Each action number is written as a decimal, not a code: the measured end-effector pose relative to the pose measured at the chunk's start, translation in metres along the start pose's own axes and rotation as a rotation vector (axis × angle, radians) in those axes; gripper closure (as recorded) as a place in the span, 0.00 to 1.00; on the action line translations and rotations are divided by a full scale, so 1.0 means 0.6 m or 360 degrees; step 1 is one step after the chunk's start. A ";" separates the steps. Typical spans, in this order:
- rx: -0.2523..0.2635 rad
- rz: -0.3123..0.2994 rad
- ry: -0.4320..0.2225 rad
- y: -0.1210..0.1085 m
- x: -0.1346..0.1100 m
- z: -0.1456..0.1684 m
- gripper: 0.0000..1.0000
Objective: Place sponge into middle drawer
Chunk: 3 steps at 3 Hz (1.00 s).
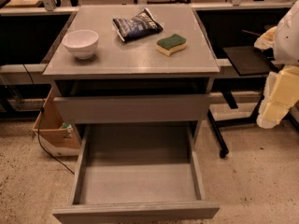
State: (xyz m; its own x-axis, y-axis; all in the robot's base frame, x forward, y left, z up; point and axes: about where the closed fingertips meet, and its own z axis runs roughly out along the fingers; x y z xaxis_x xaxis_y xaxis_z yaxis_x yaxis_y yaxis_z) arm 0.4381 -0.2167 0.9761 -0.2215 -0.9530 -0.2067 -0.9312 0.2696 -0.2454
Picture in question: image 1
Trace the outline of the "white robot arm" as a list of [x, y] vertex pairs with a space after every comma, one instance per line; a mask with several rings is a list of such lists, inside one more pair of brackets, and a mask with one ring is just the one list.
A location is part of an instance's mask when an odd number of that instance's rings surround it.
[[272, 129], [299, 101], [299, 1], [277, 26], [255, 41], [254, 47], [272, 49], [275, 62], [284, 65], [278, 73], [269, 73], [256, 119], [259, 127]]

